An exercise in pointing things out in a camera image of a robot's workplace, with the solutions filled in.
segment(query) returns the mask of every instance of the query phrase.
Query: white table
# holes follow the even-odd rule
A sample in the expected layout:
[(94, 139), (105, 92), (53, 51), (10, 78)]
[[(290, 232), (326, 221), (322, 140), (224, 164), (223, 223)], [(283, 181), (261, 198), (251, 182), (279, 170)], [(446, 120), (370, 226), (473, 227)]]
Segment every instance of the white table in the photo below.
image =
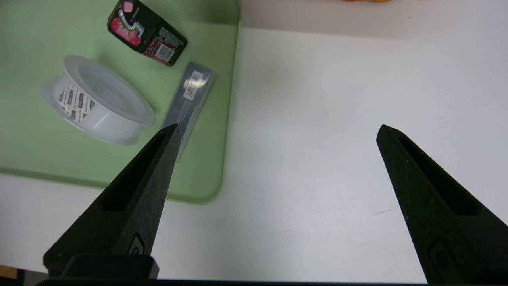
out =
[[(224, 187), (166, 203), (160, 278), (425, 282), (381, 124), (508, 221), (507, 14), (505, 0), (244, 1)], [(0, 264), (44, 271), (98, 194), (0, 176)]]

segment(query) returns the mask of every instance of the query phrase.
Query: black and red box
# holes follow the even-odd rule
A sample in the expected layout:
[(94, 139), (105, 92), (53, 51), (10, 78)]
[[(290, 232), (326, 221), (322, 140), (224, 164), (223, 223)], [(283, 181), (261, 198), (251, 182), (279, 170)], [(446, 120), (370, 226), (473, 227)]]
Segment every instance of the black and red box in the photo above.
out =
[(120, 0), (108, 18), (108, 30), (134, 51), (173, 66), (187, 39), (139, 0)]

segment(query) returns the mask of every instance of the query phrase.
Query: barcode label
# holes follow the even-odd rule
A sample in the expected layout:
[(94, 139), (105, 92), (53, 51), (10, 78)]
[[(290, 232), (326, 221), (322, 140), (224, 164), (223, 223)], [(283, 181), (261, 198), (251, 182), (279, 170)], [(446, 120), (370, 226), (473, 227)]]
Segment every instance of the barcode label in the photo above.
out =
[(198, 91), (198, 88), (201, 87), (201, 80), (203, 79), (203, 74), (200, 73), (199, 71), (194, 71), (190, 78), (191, 79), (187, 83), (187, 88), (185, 89), (183, 97), (190, 101), (193, 101), (194, 96)]
[(157, 52), (155, 53), (155, 56), (165, 62), (169, 62), (173, 54), (175, 53), (174, 50), (168, 48), (166, 45), (161, 44)]

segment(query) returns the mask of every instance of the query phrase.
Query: rectangular package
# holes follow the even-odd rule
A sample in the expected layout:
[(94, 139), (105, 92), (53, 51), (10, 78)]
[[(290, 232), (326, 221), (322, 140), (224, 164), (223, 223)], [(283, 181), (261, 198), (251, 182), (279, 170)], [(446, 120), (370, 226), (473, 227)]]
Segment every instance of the rectangular package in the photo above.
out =
[(108, 30), (132, 50), (173, 66), (187, 39), (139, 0), (120, 0), (108, 18)]
[(182, 80), (161, 126), (164, 128), (178, 123), (182, 135), (178, 159), (191, 135), (214, 79), (215, 74), (212, 70), (193, 62), (187, 65), (183, 73)]

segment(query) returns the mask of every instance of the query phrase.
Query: green tray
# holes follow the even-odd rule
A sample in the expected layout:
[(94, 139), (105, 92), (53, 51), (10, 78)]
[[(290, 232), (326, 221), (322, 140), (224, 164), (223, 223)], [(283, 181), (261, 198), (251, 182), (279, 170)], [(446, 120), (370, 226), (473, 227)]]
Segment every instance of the green tray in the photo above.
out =
[[(158, 131), (190, 60), (216, 79), (179, 162), (167, 199), (205, 204), (222, 184), (234, 82), (240, 6), (237, 0), (144, 0), (188, 39), (173, 67), (121, 43), (106, 28), (117, 0), (2, 0), (0, 19), (0, 172), (105, 188)], [(63, 74), (77, 54), (117, 72), (152, 106), (156, 123), (131, 147), (99, 141), (44, 102), (42, 82)]]

